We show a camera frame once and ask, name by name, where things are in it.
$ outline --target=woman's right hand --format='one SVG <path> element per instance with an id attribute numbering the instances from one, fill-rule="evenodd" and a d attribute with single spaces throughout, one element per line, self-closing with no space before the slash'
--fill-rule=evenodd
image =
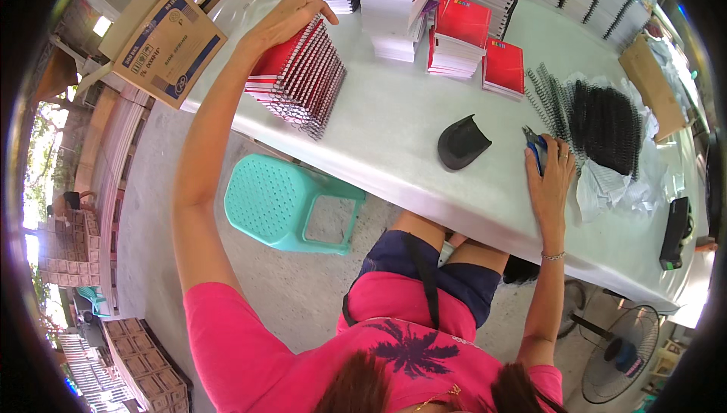
<path id="1" fill-rule="evenodd" d="M 555 256 L 563 251 L 566 235 L 566 195 L 576 172 L 576 159 L 568 143 L 542 135 L 548 144 L 545 173 L 540 176 L 535 156 L 525 148 L 525 167 L 533 212 L 543 237 L 543 254 Z"/>
<path id="2" fill-rule="evenodd" d="M 319 13 L 332 25 L 338 25 L 338 17 L 324 0 L 280 0 L 243 39 L 255 39 L 265 51 L 295 36 Z"/>

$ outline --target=black plastic scoop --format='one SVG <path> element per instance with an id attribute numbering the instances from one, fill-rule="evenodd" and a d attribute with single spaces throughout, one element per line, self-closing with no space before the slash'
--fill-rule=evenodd
<path id="1" fill-rule="evenodd" d="M 439 137 L 439 158 L 449 169 L 465 168 L 492 145 L 475 124 L 473 116 L 469 115 L 452 124 Z"/>

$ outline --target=brown hair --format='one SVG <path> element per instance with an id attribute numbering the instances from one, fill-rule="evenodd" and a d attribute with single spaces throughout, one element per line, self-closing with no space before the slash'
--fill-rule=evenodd
<path id="1" fill-rule="evenodd" d="M 314 413 L 383 413 L 388 401 L 388 380 L 384 363 L 362 350 L 351 356 L 336 373 Z M 545 413 L 538 399 L 555 413 L 568 413 L 565 408 L 543 395 L 530 380 L 521 363 L 505 364 L 491 385 L 494 407 L 484 404 L 488 411 L 497 413 Z M 456 409 L 454 404 L 450 411 Z"/>

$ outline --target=palm tree print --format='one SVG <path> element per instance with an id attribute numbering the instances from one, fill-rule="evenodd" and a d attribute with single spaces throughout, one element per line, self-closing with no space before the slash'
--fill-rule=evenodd
<path id="1" fill-rule="evenodd" d="M 441 361 L 459 354 L 457 345 L 431 347 L 439 334 L 437 331 L 418 337 L 416 334 L 412 334 L 409 324 L 406 324 L 405 333 L 398 324 L 390 319 L 384 320 L 384 324 L 364 326 L 384 331 L 396 339 L 396 344 L 379 342 L 371 347 L 371 352 L 384 358 L 387 363 L 394 363 L 394 372 L 399 372 L 404 368 L 404 373 L 411 378 L 430 378 L 426 373 L 448 374 L 451 371 L 441 364 Z"/>

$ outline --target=necklace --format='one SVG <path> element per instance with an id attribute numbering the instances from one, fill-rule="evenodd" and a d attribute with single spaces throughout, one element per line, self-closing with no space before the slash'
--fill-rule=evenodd
<path id="1" fill-rule="evenodd" d="M 430 403 L 430 402 L 431 402 L 432 400 L 434 400 L 434 399 L 437 399 L 437 398 L 438 398 L 439 396 L 445 396 L 446 394 L 449 394 L 450 396 L 459 396 L 459 393 L 460 393 L 461 391 L 462 391 L 462 390 L 461 390 L 461 389 L 459 389 L 459 386 L 457 386 L 457 383 L 455 383 L 455 384 L 453 384 L 453 385 L 452 385 L 452 388 L 451 388 L 451 389 L 450 389 L 449 391 L 447 391 L 447 392 L 445 392 L 445 393 L 437 394 L 436 396 L 432 396 L 432 397 L 430 397 L 430 398 L 429 398 L 429 399 L 428 399 L 428 400 L 427 400 L 426 402 L 424 402 L 423 404 L 419 405 L 419 406 L 418 406 L 418 407 L 417 407 L 417 408 L 416 408 L 416 409 L 415 409 L 415 410 L 413 411 L 413 413 L 415 413 L 416 411 L 419 411 L 419 410 L 421 410 L 421 409 L 422 409 L 422 408 L 424 407 L 424 405 L 426 405 L 426 404 L 429 404 L 429 403 Z"/>

